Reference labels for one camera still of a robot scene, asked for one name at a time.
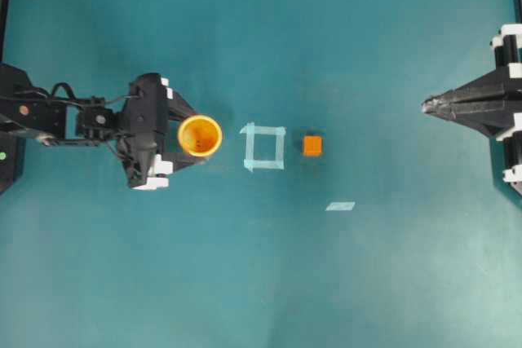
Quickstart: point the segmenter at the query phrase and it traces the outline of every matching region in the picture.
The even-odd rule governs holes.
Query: light blue tape
[[[253,122],[249,122],[241,128],[240,134],[246,134],[245,160],[243,165],[247,170],[253,172],[254,169],[276,169],[283,170],[285,168],[285,135],[284,126],[255,126]],[[254,159],[254,135],[255,134],[272,134],[276,136],[276,159],[274,161],[257,161]]]
[[[338,202],[335,201],[333,203],[330,203],[327,207],[327,211],[351,211],[353,207],[356,206],[356,203],[354,201],[342,201]]]

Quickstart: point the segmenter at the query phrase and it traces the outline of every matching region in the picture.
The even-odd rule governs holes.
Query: black cable
[[[49,93],[47,92],[47,90],[41,87],[33,87],[29,90],[15,91],[15,95],[18,94],[40,94],[46,98],[49,98]]]
[[[56,92],[58,91],[59,88],[62,88],[65,90],[65,93],[67,94],[67,96],[70,98],[70,99],[76,99],[76,96],[74,95],[73,93],[73,88],[68,84],[68,83],[65,83],[64,81],[61,81],[60,83],[56,83],[53,87],[52,87],[52,91],[51,91],[51,97],[52,98],[55,98],[56,97]]]
[[[0,95],[0,100],[2,101],[13,101],[13,102],[45,102],[45,103],[53,103],[53,102],[60,102],[62,104],[67,105],[73,105],[78,106],[79,108],[97,108],[97,107],[103,107],[105,105],[112,105],[116,103],[117,101],[120,101],[122,99],[134,99],[139,98],[138,95],[122,95],[120,97],[117,97],[115,99],[111,99],[109,101],[105,101],[103,103],[99,104],[80,104],[77,101],[69,100],[69,99],[56,99],[56,98],[48,98],[48,99],[23,99],[23,98],[12,98],[12,97],[6,97],[4,95]]]

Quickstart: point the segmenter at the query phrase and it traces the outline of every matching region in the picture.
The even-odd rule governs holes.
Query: screw
[[[27,106],[25,106],[25,105],[20,105],[19,110],[20,110],[20,114],[21,114],[22,116],[27,116],[27,115],[29,115],[29,108],[28,108]]]
[[[101,114],[99,114],[98,116],[96,116],[96,122],[97,122],[98,124],[103,125],[103,124],[105,124],[105,123],[107,122],[107,120],[105,119],[104,116],[102,116]]]

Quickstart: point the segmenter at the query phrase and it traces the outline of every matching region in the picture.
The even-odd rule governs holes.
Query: small orange block
[[[321,136],[305,136],[303,139],[303,155],[319,156],[322,153]]]

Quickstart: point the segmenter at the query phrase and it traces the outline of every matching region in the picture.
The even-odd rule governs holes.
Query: wire
[[[70,98],[70,99],[76,99],[76,96],[74,95],[73,93],[73,88],[68,84],[68,83],[65,83],[64,81],[61,81],[60,83],[56,83],[53,87],[52,87],[52,91],[51,91],[51,97],[52,98],[55,98],[56,97],[56,92],[58,91],[59,88],[62,88],[65,90],[65,93],[67,93],[67,96]]]
[[[29,90],[16,91],[15,95],[18,95],[18,94],[40,94],[46,98],[49,98],[49,93],[47,92],[47,90],[44,90],[41,87],[33,87],[32,89],[29,89]]]
[[[13,101],[13,102],[46,102],[46,103],[54,103],[54,102],[60,102],[62,104],[67,105],[73,105],[78,106],[79,108],[97,108],[97,107],[103,107],[105,105],[112,105],[115,104],[117,101],[121,101],[122,99],[134,99],[139,98],[138,95],[122,95],[120,97],[117,97],[115,99],[111,99],[109,101],[105,101],[99,104],[80,104],[79,102],[76,102],[71,99],[56,99],[56,98],[48,98],[48,99],[23,99],[23,98],[12,98],[12,97],[6,97],[4,95],[0,95],[0,100],[2,101]]]
[[[110,152],[112,152],[114,154],[114,156],[120,160],[120,161],[124,161],[125,160],[125,157],[123,155],[120,155],[117,153],[117,151],[113,148],[113,146],[111,146],[111,143],[110,142],[105,142],[105,145],[107,146],[107,148],[110,150]]]
[[[119,97],[117,97],[115,99],[110,99],[109,101],[106,101],[105,104],[112,105],[112,104],[115,104],[117,101],[121,101],[122,99],[135,99],[135,98],[140,98],[140,96],[139,95],[120,95]]]

